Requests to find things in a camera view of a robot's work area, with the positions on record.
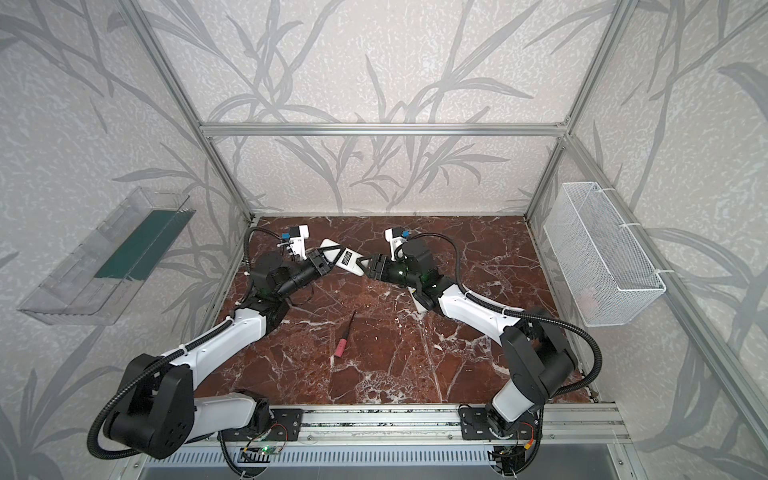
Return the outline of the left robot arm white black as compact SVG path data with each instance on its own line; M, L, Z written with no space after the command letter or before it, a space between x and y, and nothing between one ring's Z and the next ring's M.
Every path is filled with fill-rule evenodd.
M88 431L89 453L102 460L139 453L163 459L190 440L220 431L262 432L270 417L266 398L196 397L195 392L219 366L276 330L290 296L330 273L337 261L322 249L308 251L300 263L277 252L259 257L240 305L221 323L163 355L141 354L129 363Z

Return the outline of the pink handled screwdriver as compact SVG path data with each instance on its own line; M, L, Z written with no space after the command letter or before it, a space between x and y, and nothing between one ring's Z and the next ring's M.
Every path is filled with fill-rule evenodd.
M347 346L347 343L348 343L348 340L349 340L349 335L350 335L351 328L352 328L353 322L355 320L355 317L356 317L356 311L354 311L352 313L352 315L350 316L350 319L349 319L349 321L347 323L346 329L344 330L343 334L341 335L341 337L340 337L340 339L339 339L339 341L337 343L336 349L334 351L334 357L335 358L342 358L343 357L343 354L344 354L344 351L346 349L346 346Z

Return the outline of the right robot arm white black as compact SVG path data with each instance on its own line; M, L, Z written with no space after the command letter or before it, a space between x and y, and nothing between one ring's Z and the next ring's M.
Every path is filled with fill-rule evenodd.
M429 237L445 240L452 247L453 276L439 271L424 242ZM461 280L458 246L443 234L417 234L393 245L388 255L362 257L355 264L368 278L409 289L418 306L466 324L501 347L509 380L485 408L490 434L499 439L510 438L524 415L539 420L551 399L588 386L602 371L602 351L584 329L546 312L507 306L468 289ZM580 337L593 356L588 373L570 384L566 380L575 371L577 358L566 332Z

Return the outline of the red white remote control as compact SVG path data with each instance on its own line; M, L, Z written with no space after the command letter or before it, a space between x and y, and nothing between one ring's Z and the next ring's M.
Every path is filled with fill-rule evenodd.
M356 276L362 277L365 275L363 268L359 265L359 260L362 258L360 253L330 239L323 240L319 250L332 266Z

